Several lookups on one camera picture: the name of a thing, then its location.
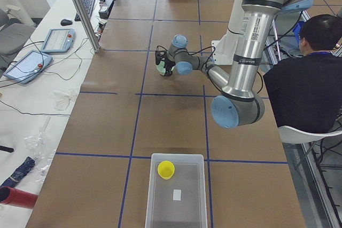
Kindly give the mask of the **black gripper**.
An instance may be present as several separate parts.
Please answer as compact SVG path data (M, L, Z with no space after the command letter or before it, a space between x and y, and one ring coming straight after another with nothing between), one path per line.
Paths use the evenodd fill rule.
M167 55L168 55L168 50L165 47L158 45L155 50L156 65L158 65L163 60L165 62L165 68L166 68L164 76L172 76L173 71L170 68L174 66L174 62L170 61Z

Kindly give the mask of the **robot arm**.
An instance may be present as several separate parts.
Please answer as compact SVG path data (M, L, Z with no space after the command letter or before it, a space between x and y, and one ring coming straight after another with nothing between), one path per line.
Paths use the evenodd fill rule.
M261 97L253 84L274 17L279 13L300 12L312 6L313 0L235 0L239 11L233 11L231 22L235 29L227 31L213 45L213 51L230 58L229 73L212 57L200 57L187 50L184 35L175 35L169 48L157 47L156 68L159 74L171 76L173 68L181 75L194 70L203 72L217 87L220 95L211 103L214 121L221 127L234 128L260 120L265 111Z

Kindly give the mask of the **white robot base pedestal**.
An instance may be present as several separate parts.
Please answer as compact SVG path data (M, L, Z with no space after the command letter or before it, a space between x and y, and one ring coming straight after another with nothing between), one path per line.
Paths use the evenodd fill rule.
M213 59L217 65L232 65L233 63L244 17L242 1L234 0L226 34L219 41L212 41L215 47Z

